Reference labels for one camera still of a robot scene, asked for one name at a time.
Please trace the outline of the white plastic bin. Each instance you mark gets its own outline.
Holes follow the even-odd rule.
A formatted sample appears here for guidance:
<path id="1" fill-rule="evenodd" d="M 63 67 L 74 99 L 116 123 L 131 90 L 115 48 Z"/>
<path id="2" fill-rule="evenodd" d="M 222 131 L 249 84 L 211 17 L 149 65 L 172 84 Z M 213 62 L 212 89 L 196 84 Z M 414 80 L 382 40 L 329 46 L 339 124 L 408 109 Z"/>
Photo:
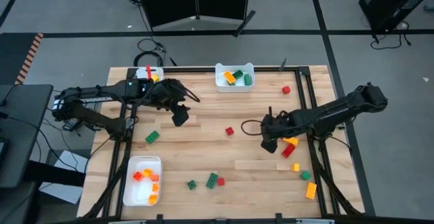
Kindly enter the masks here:
<path id="1" fill-rule="evenodd" d="M 164 71 L 161 67 L 140 67 L 136 70 L 136 76 L 138 79 L 152 79 L 152 75 L 157 75 L 159 81 L 164 79 Z"/>
<path id="2" fill-rule="evenodd" d="M 226 71 L 230 71 L 233 74 L 235 71 L 238 70 L 241 70 L 243 72 L 243 75 L 245 75 L 246 73 L 250 74 L 250 77 L 252 79 L 252 84 L 250 86 L 244 85 L 243 77 L 236 79 L 235 86 L 230 86 L 226 82 L 225 78 L 223 77 L 223 73 Z M 244 65 L 226 66 L 221 63 L 218 63 L 215 65 L 215 82 L 219 92 L 226 92 L 226 93 L 251 92 L 255 85 L 254 65 L 252 63 L 246 63 Z"/>
<path id="3" fill-rule="evenodd" d="M 152 181 L 150 177 L 143 177 L 141 181 L 136 181 L 133 178 L 135 172 L 142 174 L 142 171 L 147 168 L 153 171 L 152 175 L 159 175 L 159 181 Z M 158 195 L 158 202 L 162 189 L 162 175 L 163 165 L 159 157 L 150 155 L 131 157 L 127 165 L 127 179 L 123 194 L 123 204 L 125 206 L 149 207 L 150 195 Z M 158 192 L 152 190 L 153 184 L 159 185 Z"/>

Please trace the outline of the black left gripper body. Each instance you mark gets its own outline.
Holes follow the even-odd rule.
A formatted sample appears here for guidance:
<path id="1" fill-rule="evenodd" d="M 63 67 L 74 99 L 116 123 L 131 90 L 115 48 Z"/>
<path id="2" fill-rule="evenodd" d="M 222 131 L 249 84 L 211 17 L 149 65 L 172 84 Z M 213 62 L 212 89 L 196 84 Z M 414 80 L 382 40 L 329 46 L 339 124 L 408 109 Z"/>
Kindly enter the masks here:
<path id="1" fill-rule="evenodd" d="M 180 82 L 177 79 L 164 79 L 156 83 L 151 90 L 151 106 L 171 109 L 182 101 Z"/>

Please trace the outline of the white paper sheet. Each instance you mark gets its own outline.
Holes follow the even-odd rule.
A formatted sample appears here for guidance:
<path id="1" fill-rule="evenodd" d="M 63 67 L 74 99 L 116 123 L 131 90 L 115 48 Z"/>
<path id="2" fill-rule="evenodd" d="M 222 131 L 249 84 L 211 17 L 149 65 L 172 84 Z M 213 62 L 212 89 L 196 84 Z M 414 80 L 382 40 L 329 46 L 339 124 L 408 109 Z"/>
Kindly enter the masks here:
<path id="1" fill-rule="evenodd" d="M 47 158 L 47 163 L 49 165 L 72 171 L 77 169 L 79 172 L 84 173 L 84 168 L 88 161 L 87 158 L 71 153 L 70 151 L 56 151 L 55 154 L 58 155 L 60 159 L 58 159 L 54 153 L 50 153 Z M 81 198 L 83 188 L 43 182 L 39 187 L 39 191 L 71 204 L 77 204 Z"/>

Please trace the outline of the black aluminium table frame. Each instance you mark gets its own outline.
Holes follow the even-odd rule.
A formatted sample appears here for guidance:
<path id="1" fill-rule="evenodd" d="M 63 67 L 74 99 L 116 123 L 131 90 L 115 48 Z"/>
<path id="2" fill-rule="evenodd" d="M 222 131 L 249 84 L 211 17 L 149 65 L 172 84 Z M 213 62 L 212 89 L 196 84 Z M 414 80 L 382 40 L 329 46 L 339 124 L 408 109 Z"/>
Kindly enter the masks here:
<path id="1" fill-rule="evenodd" d="M 310 150 L 317 143 L 299 136 L 289 158 L 278 151 L 267 153 L 260 146 L 258 121 L 268 110 L 291 111 L 312 102 L 318 105 L 335 99 L 327 66 L 256 67 L 256 82 L 248 93 L 221 93 L 212 67 L 167 67 L 166 77 L 179 79 L 200 99 L 188 102 L 189 120 L 177 128 L 165 111 L 138 110 L 131 154 L 155 155 L 163 164 L 160 199 L 151 207 L 125 206 L 114 192 L 109 215 L 144 224 L 289 224 L 297 219 L 320 217 L 332 212 L 330 192 L 317 186 L 314 200 L 305 197 L 308 183 L 293 172 L 292 164 L 311 171 Z M 291 92 L 284 94 L 282 87 Z M 225 129 L 234 134 L 227 136 Z M 145 138 L 157 131 L 159 138 L 148 144 Z M 213 189 L 205 185 L 211 173 L 225 184 Z M 190 190 L 189 181 L 196 188 Z"/>

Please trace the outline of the red long block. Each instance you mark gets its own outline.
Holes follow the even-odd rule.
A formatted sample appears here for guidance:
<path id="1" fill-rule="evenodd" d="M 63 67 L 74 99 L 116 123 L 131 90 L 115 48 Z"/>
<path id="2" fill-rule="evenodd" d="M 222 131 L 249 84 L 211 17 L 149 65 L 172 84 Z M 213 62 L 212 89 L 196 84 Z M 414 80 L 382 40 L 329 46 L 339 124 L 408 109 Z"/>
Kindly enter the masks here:
<path id="1" fill-rule="evenodd" d="M 291 154 L 294 152 L 294 150 L 296 149 L 296 146 L 293 144 L 289 144 L 283 151 L 282 151 L 282 156 L 284 158 L 289 158 L 291 156 Z"/>

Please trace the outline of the black side desk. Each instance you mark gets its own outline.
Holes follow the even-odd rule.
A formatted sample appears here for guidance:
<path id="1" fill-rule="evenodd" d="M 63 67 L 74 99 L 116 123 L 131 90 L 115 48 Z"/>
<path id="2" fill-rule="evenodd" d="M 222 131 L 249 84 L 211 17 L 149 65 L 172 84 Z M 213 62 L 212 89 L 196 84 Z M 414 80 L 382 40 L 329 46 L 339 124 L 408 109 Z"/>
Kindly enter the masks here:
<path id="1" fill-rule="evenodd" d="M 0 188 L 15 188 L 22 181 L 38 181 L 43 178 L 40 170 L 48 167 L 30 160 L 41 127 L 53 86 L 0 85 L 0 137 L 7 140 L 6 151 L 0 158 Z"/>

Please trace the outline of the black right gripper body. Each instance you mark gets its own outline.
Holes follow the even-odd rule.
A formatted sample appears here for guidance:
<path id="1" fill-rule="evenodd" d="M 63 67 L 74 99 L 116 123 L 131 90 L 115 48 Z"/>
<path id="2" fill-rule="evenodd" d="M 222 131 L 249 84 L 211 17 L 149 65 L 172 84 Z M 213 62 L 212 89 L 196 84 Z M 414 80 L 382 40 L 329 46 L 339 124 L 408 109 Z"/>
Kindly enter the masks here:
<path id="1" fill-rule="evenodd" d="M 260 132 L 264 139 L 290 138 L 294 135 L 292 113 L 281 111 L 276 117 L 267 113 L 261 123 Z"/>

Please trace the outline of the black power brick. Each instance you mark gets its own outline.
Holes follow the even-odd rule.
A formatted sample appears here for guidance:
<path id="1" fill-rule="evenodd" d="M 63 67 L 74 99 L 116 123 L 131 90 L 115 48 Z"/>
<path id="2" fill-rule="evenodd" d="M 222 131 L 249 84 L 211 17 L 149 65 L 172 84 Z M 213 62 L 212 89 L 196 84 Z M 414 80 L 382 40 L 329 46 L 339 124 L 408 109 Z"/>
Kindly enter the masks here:
<path id="1" fill-rule="evenodd" d="M 82 124 L 82 121 L 77 118 L 68 119 L 64 122 L 64 125 L 62 126 L 63 130 L 72 132 L 76 130 L 80 125 Z"/>

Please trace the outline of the black mat striped edge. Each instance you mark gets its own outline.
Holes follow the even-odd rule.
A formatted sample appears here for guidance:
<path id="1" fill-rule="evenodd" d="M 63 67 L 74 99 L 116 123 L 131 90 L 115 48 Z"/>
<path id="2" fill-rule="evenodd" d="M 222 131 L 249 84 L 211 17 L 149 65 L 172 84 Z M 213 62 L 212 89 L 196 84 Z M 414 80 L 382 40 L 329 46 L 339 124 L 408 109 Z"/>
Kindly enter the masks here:
<path id="1" fill-rule="evenodd" d="M 0 34 L 0 85 L 24 83 L 42 39 L 42 33 Z"/>

